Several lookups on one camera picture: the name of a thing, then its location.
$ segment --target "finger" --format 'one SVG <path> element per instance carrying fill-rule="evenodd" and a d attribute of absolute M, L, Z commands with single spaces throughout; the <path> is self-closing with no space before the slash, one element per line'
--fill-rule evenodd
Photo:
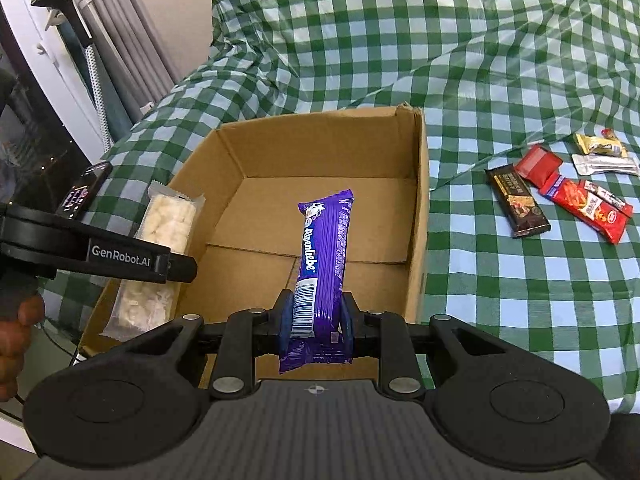
<path fill-rule="evenodd" d="M 0 384 L 0 402 L 13 399 L 18 393 L 18 381 L 15 379 L 5 384 Z"/>
<path fill-rule="evenodd" d="M 0 355 L 24 354 L 31 344 L 31 329 L 16 321 L 0 321 Z"/>
<path fill-rule="evenodd" d="M 18 321 L 24 326 L 35 325 L 44 319 L 44 301 L 39 294 L 31 296 L 20 304 Z"/>
<path fill-rule="evenodd" d="M 18 356 L 14 359 L 9 357 L 0 357 L 0 384 L 13 381 L 22 371 L 23 366 L 23 356 Z"/>

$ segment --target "yellow candy wrapper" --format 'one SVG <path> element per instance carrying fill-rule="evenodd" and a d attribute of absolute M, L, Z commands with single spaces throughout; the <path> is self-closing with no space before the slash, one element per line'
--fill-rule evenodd
<path fill-rule="evenodd" d="M 605 139 L 603 137 L 575 134 L 575 142 L 585 155 L 597 153 L 599 155 L 626 156 L 625 147 L 615 136 Z"/>

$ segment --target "cardboard box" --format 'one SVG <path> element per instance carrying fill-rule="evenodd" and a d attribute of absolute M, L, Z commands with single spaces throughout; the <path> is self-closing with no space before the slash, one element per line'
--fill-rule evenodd
<path fill-rule="evenodd" d="M 424 287 L 428 174 L 422 113 L 407 105 L 224 124 L 170 183 L 206 197 L 190 246 L 198 276 L 182 286 L 176 316 L 220 322 L 238 310 L 271 308 L 280 290 L 296 282 L 298 202 L 351 188 L 343 290 L 361 310 L 389 310 L 415 322 Z M 117 289 L 111 280 L 87 324 L 81 347 L 88 354 L 117 344 L 98 335 Z M 258 378 L 277 375 L 277 356 L 258 358 Z M 376 375 L 376 360 L 361 358 L 353 365 L 306 365 L 283 377 Z"/>

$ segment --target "red box wrapper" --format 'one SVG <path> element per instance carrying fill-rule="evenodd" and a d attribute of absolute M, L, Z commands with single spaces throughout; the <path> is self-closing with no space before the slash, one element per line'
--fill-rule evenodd
<path fill-rule="evenodd" d="M 562 164 L 562 159 L 545 150 L 539 144 L 534 144 L 522 160 L 515 165 L 516 172 L 529 180 L 534 186 L 544 186 L 547 179 L 556 172 Z"/>
<path fill-rule="evenodd" d="M 555 173 L 540 187 L 540 194 L 601 232 L 612 244 L 617 244 L 625 232 L 628 217 L 584 189 L 584 183 L 584 180 L 576 183 Z"/>

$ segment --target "metal screw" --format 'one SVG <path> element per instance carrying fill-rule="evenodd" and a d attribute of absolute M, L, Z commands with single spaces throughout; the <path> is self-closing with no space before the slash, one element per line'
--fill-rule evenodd
<path fill-rule="evenodd" d="M 221 394 L 234 394 L 244 388 L 244 381 L 239 377 L 219 377 L 212 386 Z"/>
<path fill-rule="evenodd" d="M 389 381 L 389 387 L 398 394 L 412 394 L 420 389 L 420 383 L 411 377 L 396 377 Z"/>

